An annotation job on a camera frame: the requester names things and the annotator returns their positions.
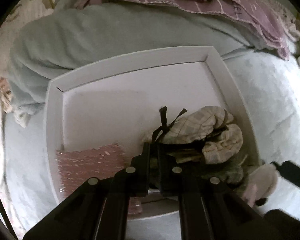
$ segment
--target pink plaid cloth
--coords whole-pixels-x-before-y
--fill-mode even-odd
[[[78,0],[77,9],[109,0]],[[277,16],[259,0],[123,0],[147,5],[175,6],[190,13],[221,15],[247,27],[258,38],[288,59],[284,30]]]

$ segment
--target white tray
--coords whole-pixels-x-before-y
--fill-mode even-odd
[[[183,108],[191,114],[203,106],[224,107],[243,132],[248,161],[259,164],[245,102],[214,47],[140,51],[101,60],[50,81],[45,134],[56,202],[61,199],[56,150],[119,143],[127,156],[139,155],[143,134],[161,125],[158,110],[162,106],[167,106],[168,122]],[[142,218],[167,213],[149,210]]]

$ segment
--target metal rivet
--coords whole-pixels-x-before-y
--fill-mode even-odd
[[[128,167],[126,168],[126,173],[134,173],[136,171],[136,168],[135,167]]]
[[[172,169],[172,171],[173,171],[174,173],[181,173],[181,172],[182,172],[182,169],[181,169],[180,167],[174,167],[174,168]]]
[[[210,178],[210,182],[212,184],[218,185],[220,183],[220,180],[217,177],[212,177],[212,178]]]
[[[94,177],[90,178],[88,180],[89,185],[96,185],[96,184],[98,184],[98,182],[99,182],[99,180],[97,178],[94,178]]]

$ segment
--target bed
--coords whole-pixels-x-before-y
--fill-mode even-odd
[[[16,124],[12,114],[5,121],[7,186],[25,230],[55,207],[43,159],[47,84],[71,69],[112,56],[214,46],[245,99],[261,159],[292,160],[300,166],[300,68],[293,55],[287,61],[279,58],[249,31],[217,16],[124,2],[78,11],[72,8],[75,1],[56,0],[54,13],[23,28],[11,52],[8,79],[14,104],[32,115],[26,128]],[[300,189],[280,179],[260,211],[276,208],[300,220]]]

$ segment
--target pink object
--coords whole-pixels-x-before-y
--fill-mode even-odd
[[[108,0],[78,0],[75,7],[102,4]],[[123,0],[147,5],[175,6],[190,13],[225,16],[247,27],[258,38],[277,49],[283,59],[288,59],[289,50],[284,29],[274,12],[260,0]]]
[[[118,144],[109,144],[98,149],[78,152],[57,152],[57,162],[61,179],[60,192],[64,198],[71,195],[80,185],[91,177],[107,179],[128,165],[125,152]],[[141,202],[131,197],[129,215],[142,213]]]

